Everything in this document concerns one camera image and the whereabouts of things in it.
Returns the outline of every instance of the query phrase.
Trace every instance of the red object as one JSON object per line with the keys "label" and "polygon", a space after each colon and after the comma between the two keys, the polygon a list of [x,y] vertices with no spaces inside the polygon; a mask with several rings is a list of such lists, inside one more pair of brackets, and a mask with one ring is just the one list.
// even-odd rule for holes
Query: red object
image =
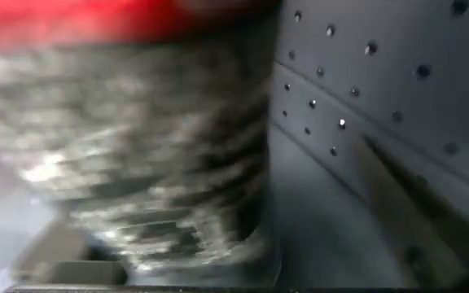
{"label": "red object", "polygon": [[80,43],[166,41],[217,27],[271,2],[277,1],[0,0],[0,51]]}

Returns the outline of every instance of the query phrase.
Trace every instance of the gray knitted fabric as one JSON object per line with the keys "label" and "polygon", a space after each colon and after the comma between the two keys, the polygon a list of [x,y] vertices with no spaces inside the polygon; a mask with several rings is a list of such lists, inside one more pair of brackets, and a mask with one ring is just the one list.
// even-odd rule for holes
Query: gray knitted fabric
{"label": "gray knitted fabric", "polygon": [[0,56],[0,149],[138,270],[254,260],[274,29]]}

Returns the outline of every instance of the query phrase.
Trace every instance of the metal wall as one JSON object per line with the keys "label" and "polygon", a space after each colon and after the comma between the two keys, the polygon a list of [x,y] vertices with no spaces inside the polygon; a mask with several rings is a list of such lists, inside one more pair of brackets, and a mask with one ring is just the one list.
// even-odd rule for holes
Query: metal wall
{"label": "metal wall", "polygon": [[[339,192],[365,202],[375,196],[377,190],[370,188],[364,174],[378,171],[364,164],[367,159],[360,151],[366,135],[468,219],[469,1],[286,0],[281,18],[271,129],[278,129],[296,151],[302,150],[317,164],[307,167],[297,159],[282,168],[293,173],[308,169],[318,178],[330,173],[331,184],[337,182],[346,191],[326,189],[315,180],[298,185],[291,179],[297,176],[283,175],[274,186],[295,186],[296,193],[285,195],[285,187],[277,187],[278,197],[307,201],[305,213],[317,214],[327,207],[313,212],[312,206],[320,203],[302,194],[332,198]],[[271,153],[278,158],[286,155],[276,144],[271,144]],[[272,170],[279,176],[280,167]],[[348,214],[349,208],[331,206],[339,214],[334,219],[352,218],[349,233],[377,233],[362,228],[359,218]],[[401,238],[409,234],[398,232]],[[405,237],[393,249],[419,245],[418,241]],[[355,249],[357,255],[374,253],[370,248]],[[387,265],[370,269],[399,282],[387,277],[392,269]],[[345,286],[336,279],[321,285]],[[369,286],[384,284],[367,280]]]}

